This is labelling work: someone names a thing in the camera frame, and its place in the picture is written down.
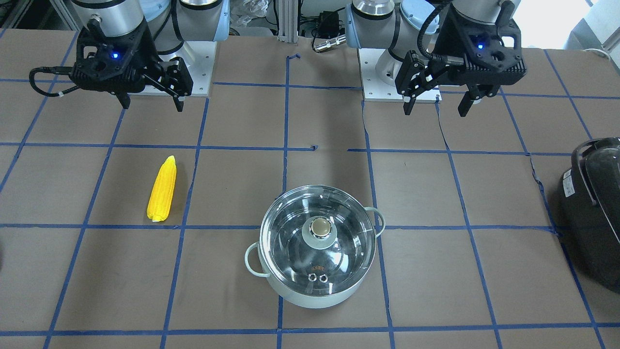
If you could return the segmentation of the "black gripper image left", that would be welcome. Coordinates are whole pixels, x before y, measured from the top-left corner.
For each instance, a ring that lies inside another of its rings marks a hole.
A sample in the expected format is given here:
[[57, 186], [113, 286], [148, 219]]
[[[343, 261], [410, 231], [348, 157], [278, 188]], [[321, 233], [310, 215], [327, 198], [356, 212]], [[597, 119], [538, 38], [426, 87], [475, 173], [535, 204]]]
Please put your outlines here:
[[81, 89], [115, 93], [123, 109], [130, 108], [128, 93], [142, 92], [151, 85], [170, 95], [177, 112], [182, 112], [185, 98], [193, 91], [184, 59], [161, 62], [145, 19], [118, 37], [107, 37], [102, 24], [91, 18], [80, 31], [70, 80]]

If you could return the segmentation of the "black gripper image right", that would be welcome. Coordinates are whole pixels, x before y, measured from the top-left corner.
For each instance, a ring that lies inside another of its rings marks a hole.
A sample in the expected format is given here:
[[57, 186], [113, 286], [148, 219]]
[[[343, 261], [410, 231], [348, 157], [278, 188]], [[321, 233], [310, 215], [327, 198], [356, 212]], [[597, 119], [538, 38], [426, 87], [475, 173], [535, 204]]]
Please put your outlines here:
[[483, 97], [501, 85], [514, 85], [527, 74], [521, 52], [521, 31], [513, 19], [516, 5], [449, 5], [434, 47], [434, 54], [461, 58], [461, 65], [426, 66], [409, 50], [395, 79], [403, 95], [403, 112], [411, 115], [421, 93], [438, 85], [467, 86], [458, 113], [466, 117]]

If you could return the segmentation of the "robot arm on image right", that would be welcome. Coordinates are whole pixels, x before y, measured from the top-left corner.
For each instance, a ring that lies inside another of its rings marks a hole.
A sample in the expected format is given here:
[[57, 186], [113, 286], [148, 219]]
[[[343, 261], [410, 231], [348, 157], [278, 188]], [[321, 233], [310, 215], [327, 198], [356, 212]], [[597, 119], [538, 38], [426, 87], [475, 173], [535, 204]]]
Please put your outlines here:
[[527, 73], [518, 0], [353, 0], [345, 36], [353, 48], [387, 49], [401, 62], [394, 86], [409, 115], [421, 93], [439, 85], [467, 86], [458, 113], [465, 117], [501, 86]]

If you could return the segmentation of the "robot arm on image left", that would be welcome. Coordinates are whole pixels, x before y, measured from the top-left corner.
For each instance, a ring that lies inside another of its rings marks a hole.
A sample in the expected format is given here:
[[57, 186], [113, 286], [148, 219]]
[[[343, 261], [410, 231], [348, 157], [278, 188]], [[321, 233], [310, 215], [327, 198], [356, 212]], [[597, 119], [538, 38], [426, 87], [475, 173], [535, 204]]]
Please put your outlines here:
[[228, 0], [74, 0], [84, 26], [70, 80], [114, 95], [124, 109], [147, 86], [170, 95], [177, 111], [193, 93], [182, 53], [190, 42], [218, 42], [230, 33]]

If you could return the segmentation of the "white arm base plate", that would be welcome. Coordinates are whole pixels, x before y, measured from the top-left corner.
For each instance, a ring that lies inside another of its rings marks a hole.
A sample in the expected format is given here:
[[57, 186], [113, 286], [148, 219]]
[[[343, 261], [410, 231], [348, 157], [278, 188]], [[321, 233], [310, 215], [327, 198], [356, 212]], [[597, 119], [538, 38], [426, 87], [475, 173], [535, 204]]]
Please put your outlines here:
[[396, 89], [396, 75], [402, 62], [387, 49], [377, 48], [360, 48], [358, 58], [365, 101], [403, 102]]
[[217, 52], [217, 42], [185, 41], [177, 51], [159, 55], [165, 62], [182, 57], [193, 80], [191, 96], [208, 97]]

